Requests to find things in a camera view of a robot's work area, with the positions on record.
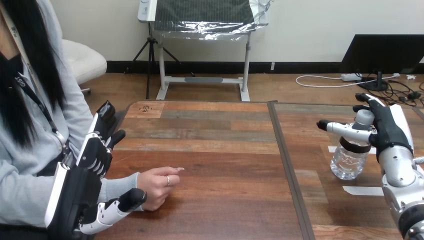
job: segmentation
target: prosthetic hand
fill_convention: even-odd
[[[133,188],[117,199],[97,203],[114,146],[125,137],[115,130],[115,108],[107,101],[94,115],[77,159],[57,163],[44,218],[50,239],[77,240],[101,232],[143,204],[147,195]]]
[[[356,105],[373,112],[374,128],[320,120],[317,126],[327,132],[369,142],[376,148],[382,189],[390,213],[405,240],[424,240],[424,176],[417,171],[414,144],[401,106],[385,106],[378,98],[357,93],[356,99],[368,105]]]

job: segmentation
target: long black hair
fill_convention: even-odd
[[[36,73],[38,81],[55,109],[63,109],[65,94],[55,64],[46,26],[37,0],[0,0],[22,40],[23,48]],[[21,147],[31,146],[36,137],[34,124],[25,105],[20,87],[5,62],[0,61],[0,115],[4,127]]]

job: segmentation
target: tripod stand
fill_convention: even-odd
[[[130,73],[132,68],[134,67],[134,64],[136,63],[137,58],[140,56],[140,54],[143,52],[143,50],[148,46],[148,64],[147,64],[147,90],[146,90],[146,99],[149,99],[149,88],[150,88],[150,78],[151,78],[151,71],[152,71],[152,63],[153,65],[156,64],[155,61],[155,50],[153,48],[154,44],[159,44],[158,41],[153,37],[152,34],[152,27],[150,22],[148,23],[148,35],[147,41],[143,45],[143,47],[140,49],[140,51],[137,53],[137,55],[132,60],[131,66],[127,67],[126,70],[123,72],[124,74]],[[163,50],[171,57],[173,58],[178,64],[181,62],[174,56],[172,53],[170,53],[166,48],[163,48]]]

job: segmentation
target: bottle cap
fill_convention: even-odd
[[[374,122],[374,114],[369,110],[359,110],[356,114],[355,122],[365,126],[371,126]]]

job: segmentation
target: white tape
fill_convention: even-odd
[[[337,147],[336,146],[328,146],[328,151],[330,153],[335,153]],[[377,154],[377,149],[375,147],[371,147],[371,150],[369,151],[369,154]]]
[[[356,196],[384,196],[383,189],[381,187],[369,187],[369,186],[343,186],[343,189]]]

